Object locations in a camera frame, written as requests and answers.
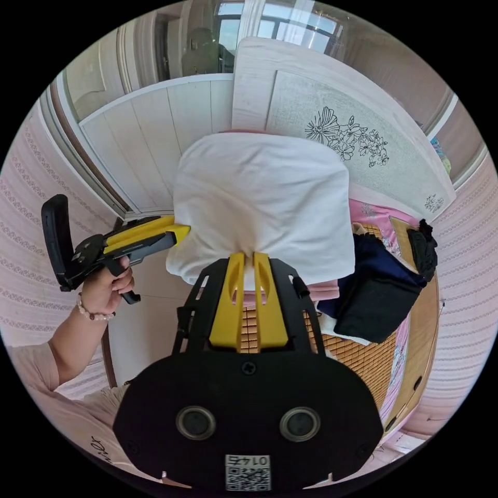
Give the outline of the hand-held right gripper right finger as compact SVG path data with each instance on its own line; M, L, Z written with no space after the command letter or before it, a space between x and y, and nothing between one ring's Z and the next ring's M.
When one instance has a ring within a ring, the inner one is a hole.
M267 254L255 253L253 263L258 350L282 349L288 334L270 259Z

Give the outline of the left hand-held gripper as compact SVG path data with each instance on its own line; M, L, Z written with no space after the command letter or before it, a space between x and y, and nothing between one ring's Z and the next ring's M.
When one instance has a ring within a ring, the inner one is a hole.
M117 261L124 256L132 267L150 255L180 244L191 227L174 222L173 215L144 217L125 222L107 234L83 240L73 252L67 253L71 258L61 266L61 291L75 291L90 275L104 267L119 273Z

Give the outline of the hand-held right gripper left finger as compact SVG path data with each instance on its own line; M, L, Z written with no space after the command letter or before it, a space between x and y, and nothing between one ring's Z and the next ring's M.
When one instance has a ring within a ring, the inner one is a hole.
M218 349L240 349L244 301L245 256L230 255L209 335L210 345Z

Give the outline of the person's left hand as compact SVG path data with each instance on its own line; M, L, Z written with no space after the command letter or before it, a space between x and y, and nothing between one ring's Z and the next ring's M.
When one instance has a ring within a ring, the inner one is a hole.
M90 315L110 316L115 313L122 294L133 290L134 278L126 257L117 261L119 273L114 276L107 267L90 275L83 283L80 304Z

